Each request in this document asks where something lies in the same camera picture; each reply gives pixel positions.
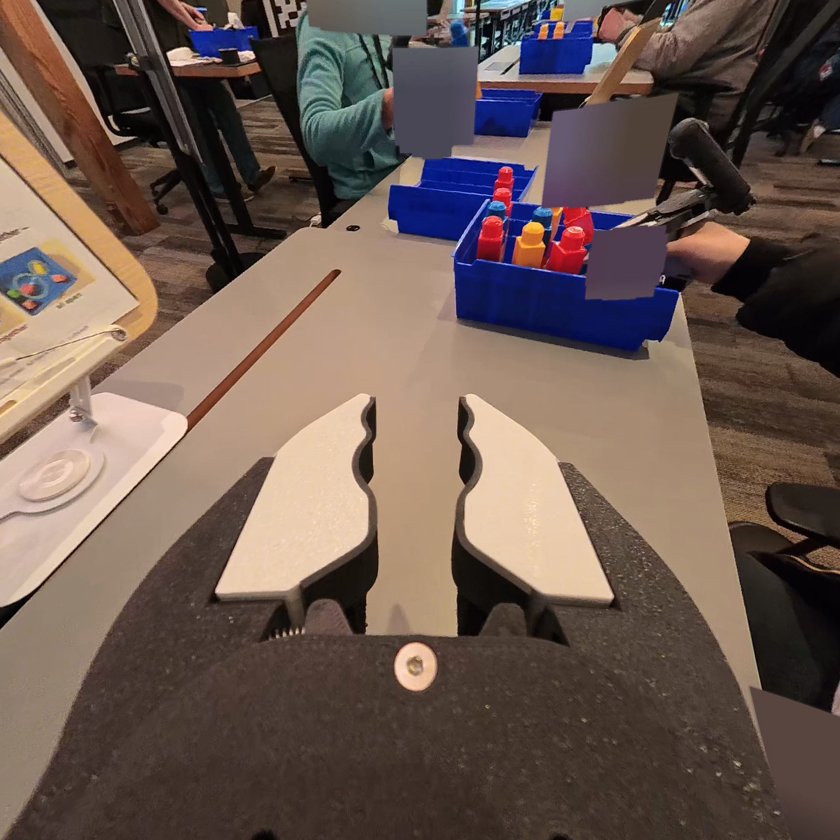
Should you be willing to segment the black tripod stand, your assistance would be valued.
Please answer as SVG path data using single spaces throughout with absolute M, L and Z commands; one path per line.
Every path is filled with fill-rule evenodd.
M 117 71 L 137 77 L 152 114 L 161 122 L 164 141 L 211 241 L 212 265 L 206 282 L 213 292 L 226 287 L 262 258 L 259 252 L 239 252 L 233 234 L 280 242 L 287 232 L 254 224 L 245 204 L 244 188 L 236 181 L 214 118 L 207 107 L 207 86 L 213 81 L 259 72 L 254 62 L 227 70 L 220 65 L 173 68 L 158 38 L 146 2 L 117 1 L 113 5 L 131 45 L 126 66 Z M 215 194 L 202 171 L 210 161 L 224 185 L 235 223 L 227 225 Z
M 760 97 L 773 85 L 778 74 L 778 64 L 784 52 L 805 31 L 822 9 L 824 2 L 779 1 L 760 39 L 756 53 L 757 65 L 738 101 L 728 127 L 725 150 L 731 161 L 740 167 L 752 137 L 753 127 L 763 108 Z

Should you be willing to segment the person's right hand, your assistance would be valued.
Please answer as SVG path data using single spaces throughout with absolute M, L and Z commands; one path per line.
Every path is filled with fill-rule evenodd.
M 693 280 L 713 286 L 723 278 L 751 243 L 721 224 L 704 221 L 685 228 L 667 243 L 668 258 L 688 269 Z

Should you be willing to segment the brown wooden column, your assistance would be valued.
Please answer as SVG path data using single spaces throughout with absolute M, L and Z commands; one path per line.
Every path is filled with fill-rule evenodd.
M 32 2 L 1 2 L 1 47 L 121 232 L 159 227 Z

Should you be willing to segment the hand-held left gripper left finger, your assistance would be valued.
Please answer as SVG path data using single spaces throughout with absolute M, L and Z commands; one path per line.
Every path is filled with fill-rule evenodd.
M 274 601 L 293 627 L 318 599 L 352 606 L 378 571 L 375 398 L 358 394 L 276 452 L 216 584 L 220 602 Z

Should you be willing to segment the black office chair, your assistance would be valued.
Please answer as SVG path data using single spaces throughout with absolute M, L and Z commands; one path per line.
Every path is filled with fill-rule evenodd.
M 327 169 L 312 159 L 303 141 L 297 93 L 296 29 L 287 28 L 273 38 L 252 38 L 250 45 L 277 108 L 308 169 L 318 197 L 321 226 L 327 228 L 346 213 L 354 201 L 340 201 L 336 197 Z

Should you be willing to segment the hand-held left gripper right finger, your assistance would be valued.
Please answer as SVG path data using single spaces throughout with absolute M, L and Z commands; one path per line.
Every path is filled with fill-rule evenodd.
M 458 627 L 496 606 L 546 627 L 554 607 L 605 610 L 615 594 L 559 460 L 527 428 L 475 394 L 458 400 L 463 482 L 455 511 Z

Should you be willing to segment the black white marker sign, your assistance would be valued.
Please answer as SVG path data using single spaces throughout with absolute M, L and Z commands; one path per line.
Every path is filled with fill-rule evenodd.
M 262 1 L 269 36 L 281 37 L 294 32 L 299 18 L 306 12 L 307 1 Z

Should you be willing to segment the person's right forearm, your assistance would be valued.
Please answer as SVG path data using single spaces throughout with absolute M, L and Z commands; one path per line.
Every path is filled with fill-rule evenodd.
M 838 241 L 752 238 L 711 290 L 741 302 L 736 319 L 745 329 L 839 376 Z

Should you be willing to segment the instruction sheet on stand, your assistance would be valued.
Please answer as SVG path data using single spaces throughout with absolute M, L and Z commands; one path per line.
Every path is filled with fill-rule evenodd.
M 91 374 L 154 322 L 158 298 L 140 263 L 16 128 L 1 119 L 2 161 L 34 189 L 139 306 L 80 339 L 81 348 L 1 397 L 8 441 L 68 396 L 65 412 L 2 457 L 2 624 L 37 592 L 186 433 L 186 417 L 110 392 L 93 393 Z

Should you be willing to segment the tan document board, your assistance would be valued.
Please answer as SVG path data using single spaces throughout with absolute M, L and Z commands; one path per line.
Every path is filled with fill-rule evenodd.
M 635 27 L 624 40 L 616 58 L 596 85 L 593 93 L 582 103 L 582 107 L 609 102 L 618 93 L 626 74 L 634 67 L 637 58 L 659 29 L 660 24 L 661 18 L 658 17 Z

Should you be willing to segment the blue plastic bin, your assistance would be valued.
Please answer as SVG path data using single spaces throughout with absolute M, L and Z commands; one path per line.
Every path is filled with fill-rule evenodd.
M 453 253 L 459 319 L 629 352 L 665 338 L 680 300 L 677 290 L 658 287 L 652 297 L 587 300 L 583 276 L 510 262 L 515 239 L 532 220 L 536 204 L 513 203 L 505 261 L 479 260 L 478 238 L 489 204 L 486 199 L 480 205 Z
M 222 49 L 236 49 L 237 51 L 251 51 L 251 39 L 259 38 L 257 27 L 214 28 L 213 30 L 189 30 L 192 47 L 199 56 L 220 58 Z
M 476 101 L 474 134 L 526 138 L 538 119 L 542 93 L 533 90 L 482 88 Z
M 503 167 L 512 170 L 512 198 L 521 200 L 537 168 L 447 157 L 426 161 L 417 184 L 391 186 L 388 217 L 402 234 L 457 241 L 485 202 L 492 199 Z
M 592 62 L 594 23 L 542 20 L 520 45 L 521 75 L 580 75 Z

